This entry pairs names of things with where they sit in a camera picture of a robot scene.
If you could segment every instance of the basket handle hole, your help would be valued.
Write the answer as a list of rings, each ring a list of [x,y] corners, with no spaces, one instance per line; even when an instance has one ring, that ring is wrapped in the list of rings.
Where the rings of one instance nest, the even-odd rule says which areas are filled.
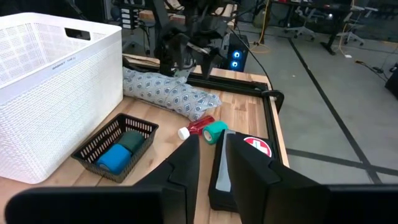
[[[87,32],[84,30],[65,28],[65,33],[70,38],[75,38],[75,39],[80,39],[80,40],[91,40],[90,32]]]

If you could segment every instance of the concrete floor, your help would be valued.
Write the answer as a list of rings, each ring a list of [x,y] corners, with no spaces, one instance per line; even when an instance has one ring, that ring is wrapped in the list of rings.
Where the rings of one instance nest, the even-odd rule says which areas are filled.
[[[250,42],[258,40],[258,29],[249,24],[239,27]],[[288,151],[291,168],[324,184],[371,184],[375,182],[369,177],[371,172],[377,173],[382,183],[398,183],[398,101],[384,88],[384,81],[354,63],[361,60],[375,67],[384,64],[389,76],[389,68],[398,62],[397,45],[367,40],[359,47],[352,42],[343,47],[346,54],[353,56],[347,59],[340,53],[331,56],[322,48],[319,42],[328,36],[319,35],[314,42],[305,36],[292,39],[352,134],[350,144],[290,44],[287,37],[293,34],[274,27],[269,27],[266,34],[265,44],[271,51],[255,55],[267,70],[274,89],[285,94],[279,119],[285,144],[292,149]],[[139,31],[134,40],[142,43]],[[136,45],[131,53],[142,54],[143,48]],[[263,74],[251,55],[245,72]],[[352,147],[353,141],[370,164],[362,163],[363,158]]]

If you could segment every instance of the red bottle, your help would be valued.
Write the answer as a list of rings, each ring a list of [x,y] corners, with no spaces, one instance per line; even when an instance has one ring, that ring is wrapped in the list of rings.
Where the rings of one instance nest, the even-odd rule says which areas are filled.
[[[191,134],[201,135],[203,128],[214,121],[215,120],[211,115],[206,115],[197,121],[192,121],[189,123],[188,127],[179,129],[178,136],[180,139],[186,140]]]

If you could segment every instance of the teal-and-white tape roll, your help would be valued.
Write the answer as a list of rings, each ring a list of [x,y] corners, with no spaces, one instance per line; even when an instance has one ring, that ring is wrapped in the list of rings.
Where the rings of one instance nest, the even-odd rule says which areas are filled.
[[[214,144],[224,129],[228,129],[228,125],[224,121],[215,121],[203,129],[203,137],[208,144]]]

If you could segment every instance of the desk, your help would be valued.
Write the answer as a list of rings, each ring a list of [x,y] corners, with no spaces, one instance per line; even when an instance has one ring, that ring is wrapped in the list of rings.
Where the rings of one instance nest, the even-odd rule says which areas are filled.
[[[131,56],[159,63],[159,61],[154,58],[138,57],[135,55]],[[129,60],[134,63],[153,66],[151,63],[133,59]],[[200,73],[200,67],[197,67],[195,72]],[[234,78],[237,80],[263,82],[269,85],[267,77],[261,75],[233,72],[222,69],[213,69],[211,75]],[[223,101],[221,106],[208,110],[206,112],[207,114],[211,114],[215,119],[223,120],[228,124],[229,128],[233,130],[263,138],[267,137],[267,129],[264,124],[266,121],[260,98],[216,90],[207,91],[218,94]],[[289,166],[275,103],[271,101],[271,105],[282,161],[285,166]],[[66,161],[47,180],[37,185],[29,185],[0,177],[0,223],[4,221],[4,207],[7,201],[16,193],[31,187],[134,185],[138,180],[156,168],[182,143],[182,140],[177,136],[177,130],[181,127],[187,126],[189,123],[187,118],[177,113],[162,110],[155,106],[151,106],[139,100],[125,96],[122,102],[120,102],[120,104],[106,117],[93,133],[97,132],[118,113],[126,113],[159,125],[153,144],[148,148],[147,152],[141,157],[139,162],[121,184],[102,178],[99,175],[85,170],[78,161],[71,157],[66,159]],[[237,213],[219,212],[210,209],[208,186],[214,155],[215,146],[208,145],[201,137],[200,174],[195,223],[240,223],[240,218]]]
[[[309,7],[309,8],[315,8],[319,9],[321,11],[325,12],[330,12],[333,14],[333,32],[329,38],[328,43],[321,42],[321,45],[329,52],[331,55],[335,55],[336,52],[334,52],[331,49],[331,46],[333,45],[333,42],[336,39],[337,34],[339,31],[343,28],[344,25],[344,18],[351,12],[351,6],[349,4],[344,5],[344,4],[333,4],[333,0],[330,0],[330,5],[326,4],[328,1],[321,0],[313,0],[313,2],[292,2],[291,0],[286,0],[285,2],[283,1],[278,1],[278,0],[271,0],[270,6],[272,4],[285,4],[289,6],[289,10],[287,11],[287,15],[285,18],[284,22],[284,27],[287,27],[290,18],[292,15],[292,12],[294,11],[294,7],[301,6],[303,8]]]
[[[175,8],[175,9],[183,9],[183,7],[181,7],[180,3],[178,3],[177,0],[168,0],[168,2]],[[224,13],[221,15],[223,17],[231,17],[234,15],[234,11],[236,11],[238,8],[238,5],[232,5],[232,4],[228,4],[226,6],[226,9],[224,11]],[[220,14],[223,11],[222,7],[219,7],[216,10],[217,14]],[[173,13],[169,13],[170,16],[170,20],[172,21],[179,21],[182,24],[185,22],[185,16],[183,15],[177,15],[177,14],[173,14]],[[155,22],[155,18],[154,18],[154,14],[152,13],[151,10],[143,10],[139,13],[139,18],[141,20],[144,21],[150,21],[150,22]],[[232,21],[228,22],[228,27],[231,29],[234,29],[234,23],[235,23],[235,19],[233,19]]]

